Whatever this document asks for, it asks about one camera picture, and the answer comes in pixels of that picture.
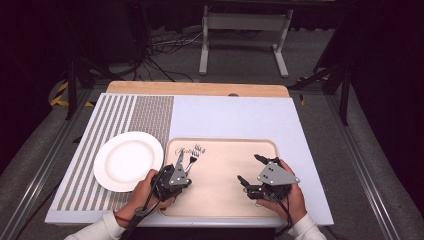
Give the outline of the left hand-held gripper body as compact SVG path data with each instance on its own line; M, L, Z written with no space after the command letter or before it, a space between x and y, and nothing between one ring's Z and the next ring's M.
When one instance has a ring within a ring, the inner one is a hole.
M164 166L151 181L153 195L161 202L177 197L192 181L187 177L182 165L184 153L181 152L175 165Z

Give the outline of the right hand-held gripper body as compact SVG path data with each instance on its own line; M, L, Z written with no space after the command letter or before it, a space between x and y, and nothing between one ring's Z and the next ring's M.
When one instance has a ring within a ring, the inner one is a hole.
M259 185L246 185L246 194L250 199L282 200L289 195L292 185L300 182L299 178L277 163L267 164L257 179Z

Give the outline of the fork with brown handle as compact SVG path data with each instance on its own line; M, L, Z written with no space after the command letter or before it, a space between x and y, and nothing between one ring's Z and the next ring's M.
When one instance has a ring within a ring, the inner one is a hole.
M185 169L185 174L188 175L190 172L191 167L194 165L194 163L198 160L200 155L200 152L198 150L194 150L190 156L189 164Z

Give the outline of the beige rectangular tray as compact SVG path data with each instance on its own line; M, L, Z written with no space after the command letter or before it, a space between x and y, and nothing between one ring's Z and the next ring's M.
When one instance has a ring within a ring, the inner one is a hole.
M174 138L168 142L165 162L175 163L183 152L183 165L188 166L196 144L201 145L205 153L199 156L188 174L192 184L162 212L164 216L245 219L276 216L266 208L257 207L237 179L237 175L240 175L250 184L258 182L257 176L264 164L256 160L254 154L276 157L277 148L272 141Z

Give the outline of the person's right hand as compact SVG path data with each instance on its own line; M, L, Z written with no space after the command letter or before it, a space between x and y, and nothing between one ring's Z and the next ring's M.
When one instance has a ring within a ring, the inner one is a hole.
M286 207L288 213L275 201L257 201L259 205L276 212L281 218L291 218L292 224L298 222L306 213L305 200L302 190L297 184L292 185L291 192L286 199L281 200L281 204Z

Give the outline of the person's left hand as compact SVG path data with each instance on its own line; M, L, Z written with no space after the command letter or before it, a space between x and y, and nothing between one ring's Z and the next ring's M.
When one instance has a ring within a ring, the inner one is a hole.
M165 209L175 201L174 198L170 198L164 202L160 202L154 196L148 198L151 190L151 180L156 174L157 171L151 169L146 175L145 179L137 184L137 186L132 191L127 203L120 210L115 212L115 215L118 219L126 221L129 224L129 221L133 218L138 208L142 208L144 205L151 207L157 203L159 209Z

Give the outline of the light blue table mat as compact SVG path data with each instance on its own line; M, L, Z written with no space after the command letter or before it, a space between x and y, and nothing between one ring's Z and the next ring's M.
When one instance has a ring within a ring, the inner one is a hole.
M294 102L284 97L233 97L176 95L168 142L174 138L270 140L300 179L306 209L320 226L333 222L323 187L311 156ZM163 164L168 142L162 145ZM48 210L49 224L91 224L110 210ZM156 210L142 221L144 227L273 228L284 225L276 213L273 218L179 218L166 217Z

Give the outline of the white round plate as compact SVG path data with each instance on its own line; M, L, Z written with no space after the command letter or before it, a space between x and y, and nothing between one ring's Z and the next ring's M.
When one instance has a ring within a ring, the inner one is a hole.
M129 192L151 170L159 170L164 151L160 142L144 132L126 132L103 144L95 159L97 182L113 192Z

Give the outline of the striped woven placemat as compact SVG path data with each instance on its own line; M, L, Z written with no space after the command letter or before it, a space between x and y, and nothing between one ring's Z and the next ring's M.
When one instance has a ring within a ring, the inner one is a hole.
M129 197L101 187L94 177L94 159L111 138L133 131L169 139L174 99L170 96L100 95L77 150L54 198L57 211L102 211L122 207Z

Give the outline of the yellow black floor tape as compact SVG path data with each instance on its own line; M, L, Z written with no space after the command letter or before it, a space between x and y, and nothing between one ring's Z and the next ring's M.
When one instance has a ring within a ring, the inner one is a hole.
M317 79L314 83L325 83L327 82L327 80L329 79L329 76L325 76L325 77L321 77L319 79ZM307 80L307 77L300 77L299 79L296 80L296 83L301 83ZM304 95L300 94L299 95L299 99L300 99L300 103L301 105L305 105L305 99L304 99Z
M69 102L67 100L63 100L62 96L65 93L65 91L68 89L68 82L64 81L58 88L55 96L53 97L53 99L50 101L50 105L51 106L64 106L64 107L68 107L69 106Z

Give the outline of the black metal stand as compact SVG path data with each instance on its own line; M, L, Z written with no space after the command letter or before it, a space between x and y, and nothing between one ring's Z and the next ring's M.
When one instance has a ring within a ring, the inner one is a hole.
M67 82L68 82L68 113L67 120L77 110L77 82L80 82L84 89L92 88L95 84L94 74L91 70L95 70L102 77L109 80L118 80L119 77L100 65L90 61L87 58L74 58L68 63Z
M326 45L318 62L313 68L313 75L301 77L294 85L288 86L288 90L301 90L302 88L327 78L322 85L325 95L334 95L341 88L339 117L347 126L347 109L350 91L350 61L347 48L343 46L343 39L348 35L348 23L344 18L336 27L332 37Z

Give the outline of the white metal stand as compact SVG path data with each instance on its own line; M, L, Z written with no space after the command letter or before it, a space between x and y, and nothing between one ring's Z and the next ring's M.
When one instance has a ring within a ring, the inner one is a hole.
M209 10L208 6L205 6L202 18L202 49L199 74L207 74L210 30L272 31L280 33L279 40L276 44L272 45L272 50L280 76L287 78L289 73L283 58L282 49L292 16L293 10L288 10L282 15L214 13Z

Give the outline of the aluminium rail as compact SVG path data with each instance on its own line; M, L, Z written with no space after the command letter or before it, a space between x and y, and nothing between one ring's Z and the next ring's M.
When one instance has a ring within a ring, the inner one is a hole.
M354 171L386 240L424 240L424 219L392 170L365 119L356 98L345 125L339 116L338 98L325 97L333 114Z
M76 108L73 115L69 120L65 120L61 125L61 128L57 136L54 138L54 141L49 148L46 157L40 164L35 176L29 182L29 185L25 188L24 195L12 217L10 218L8 224L0 233L0 240L14 240L17 237L18 232L24 226L31 209L36 202L36 199L38 198L41 190L45 185L45 182L47 181L48 176L50 175L50 172L55 165L57 157L62 151L68 133L71 131L81 111L84 109L85 103L89 99L91 93L92 91L87 89L83 89L81 91L80 96L77 98Z

